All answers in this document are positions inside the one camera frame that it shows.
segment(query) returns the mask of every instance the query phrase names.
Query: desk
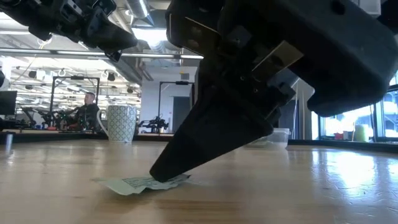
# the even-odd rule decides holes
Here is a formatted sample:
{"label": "desk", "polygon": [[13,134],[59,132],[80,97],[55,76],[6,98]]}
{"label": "desk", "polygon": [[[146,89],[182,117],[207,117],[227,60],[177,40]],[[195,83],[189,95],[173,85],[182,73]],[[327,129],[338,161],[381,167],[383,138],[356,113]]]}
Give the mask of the desk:
{"label": "desk", "polygon": [[145,175],[164,146],[15,144],[0,152],[1,223],[398,223],[393,154],[242,148],[190,171],[194,184],[166,191],[124,197],[90,181]]}
{"label": "desk", "polygon": [[5,129],[3,132],[10,131],[16,134],[59,134],[59,131],[48,131],[48,130],[35,130],[35,129]]}

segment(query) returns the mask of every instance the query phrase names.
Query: person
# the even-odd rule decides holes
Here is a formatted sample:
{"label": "person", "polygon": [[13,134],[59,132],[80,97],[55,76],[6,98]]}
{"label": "person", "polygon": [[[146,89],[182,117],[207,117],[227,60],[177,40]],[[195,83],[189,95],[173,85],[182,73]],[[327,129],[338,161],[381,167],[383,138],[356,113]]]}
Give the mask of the person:
{"label": "person", "polygon": [[80,126],[80,128],[83,129],[94,129],[94,130],[99,129],[99,124],[96,119],[96,116],[100,108],[97,106],[97,104],[94,103],[94,100],[95,100],[94,93],[92,92],[86,93],[85,104],[79,108],[74,109],[74,111],[77,110],[73,118],[74,124],[69,125],[69,127]]}

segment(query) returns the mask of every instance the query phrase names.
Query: white container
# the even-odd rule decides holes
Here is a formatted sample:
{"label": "white container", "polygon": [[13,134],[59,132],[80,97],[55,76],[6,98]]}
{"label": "white container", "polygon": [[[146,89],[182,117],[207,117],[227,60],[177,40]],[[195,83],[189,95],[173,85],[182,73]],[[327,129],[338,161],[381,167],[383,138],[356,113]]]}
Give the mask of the white container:
{"label": "white container", "polygon": [[259,138],[246,146],[263,149],[285,149],[287,147],[289,134],[289,128],[274,128],[272,134]]}

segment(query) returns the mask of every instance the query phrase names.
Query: banknote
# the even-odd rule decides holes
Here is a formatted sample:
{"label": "banknote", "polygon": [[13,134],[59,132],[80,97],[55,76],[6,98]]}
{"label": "banknote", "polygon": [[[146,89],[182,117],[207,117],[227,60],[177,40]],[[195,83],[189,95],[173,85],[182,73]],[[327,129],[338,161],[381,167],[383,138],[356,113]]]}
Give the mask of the banknote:
{"label": "banknote", "polygon": [[110,188],[118,194],[131,195],[139,194],[146,188],[152,190],[167,190],[178,186],[188,178],[189,175],[181,174],[164,183],[156,181],[153,177],[131,177],[125,179],[95,178],[93,181]]}

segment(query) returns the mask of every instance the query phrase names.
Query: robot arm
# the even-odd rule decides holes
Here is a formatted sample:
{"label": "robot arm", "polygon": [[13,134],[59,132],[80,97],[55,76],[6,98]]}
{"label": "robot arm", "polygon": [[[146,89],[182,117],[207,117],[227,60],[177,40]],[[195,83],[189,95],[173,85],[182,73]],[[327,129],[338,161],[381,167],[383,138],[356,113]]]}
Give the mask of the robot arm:
{"label": "robot arm", "polygon": [[136,46],[137,39],[108,20],[115,9],[113,0],[0,0],[0,10],[39,39],[62,35],[118,61],[122,49]]}
{"label": "robot arm", "polygon": [[6,78],[0,70],[0,91],[6,91],[9,87],[10,81]]}
{"label": "robot arm", "polygon": [[71,115],[71,114],[73,114],[75,111],[78,111],[79,109],[80,109],[80,107],[76,107],[76,108],[73,109],[73,110],[65,111],[64,114],[65,114],[65,115]]}
{"label": "robot arm", "polygon": [[297,77],[320,116],[381,100],[398,70],[395,10],[378,21],[350,0],[172,0],[169,41],[204,59],[198,101],[150,174],[163,182],[271,134]]}

